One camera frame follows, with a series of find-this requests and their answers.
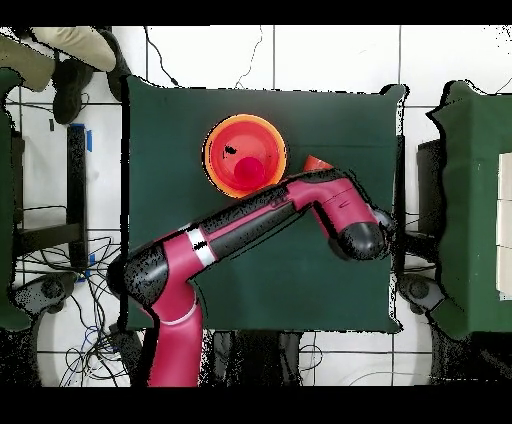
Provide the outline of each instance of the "orange bowl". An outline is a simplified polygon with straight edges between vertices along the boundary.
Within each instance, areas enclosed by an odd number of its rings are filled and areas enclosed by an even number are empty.
[[[279,131],[254,115],[220,122],[203,146],[203,167],[211,183],[240,198],[278,183],[286,168],[286,145]]]

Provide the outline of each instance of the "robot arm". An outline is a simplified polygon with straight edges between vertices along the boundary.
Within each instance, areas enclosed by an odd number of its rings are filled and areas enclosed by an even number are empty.
[[[137,252],[109,286],[159,317],[150,386],[196,386],[202,316],[187,281],[244,248],[291,216],[313,208],[342,259],[371,260],[385,247],[382,226],[351,180],[336,169],[290,177],[208,218],[172,232]]]

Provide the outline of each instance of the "metal frame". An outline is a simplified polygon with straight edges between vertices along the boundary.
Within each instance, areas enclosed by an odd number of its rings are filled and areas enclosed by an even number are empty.
[[[15,133],[13,143],[13,168],[15,179],[15,220],[23,215],[23,163],[25,147],[21,134]],[[70,125],[67,130],[67,208],[66,224],[36,229],[17,229],[13,249],[19,257],[60,244],[69,244],[71,267],[88,266],[87,190],[85,164],[85,127]]]

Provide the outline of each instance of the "dark green cloth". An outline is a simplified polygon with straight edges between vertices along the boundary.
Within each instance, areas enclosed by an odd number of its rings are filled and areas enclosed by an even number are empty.
[[[512,331],[512,301],[496,290],[499,154],[512,152],[512,96],[447,84],[432,114],[446,140],[443,188],[447,224],[440,243],[441,283],[449,299],[432,314],[450,337]]]
[[[11,162],[11,126],[5,109],[7,94],[22,82],[18,73],[0,68],[0,328],[18,331],[30,327],[31,320],[8,298],[13,276],[14,184]]]
[[[352,170],[373,202],[391,210],[403,86],[384,95],[162,89],[136,77],[128,86],[130,249],[232,202],[208,181],[201,148],[218,122],[240,113],[260,116],[281,133],[289,149],[286,174],[301,172],[314,155]],[[208,328],[391,333],[399,326],[389,316],[389,274],[389,257],[338,259],[309,213],[193,284]],[[129,317],[130,323],[137,326]]]

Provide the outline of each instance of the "red cup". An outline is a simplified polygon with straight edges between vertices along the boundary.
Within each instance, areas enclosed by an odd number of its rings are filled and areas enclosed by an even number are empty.
[[[315,158],[314,156],[309,155],[306,159],[306,163],[304,164],[304,172],[306,171],[315,171],[317,169],[331,169],[332,165],[329,165],[327,162]]]

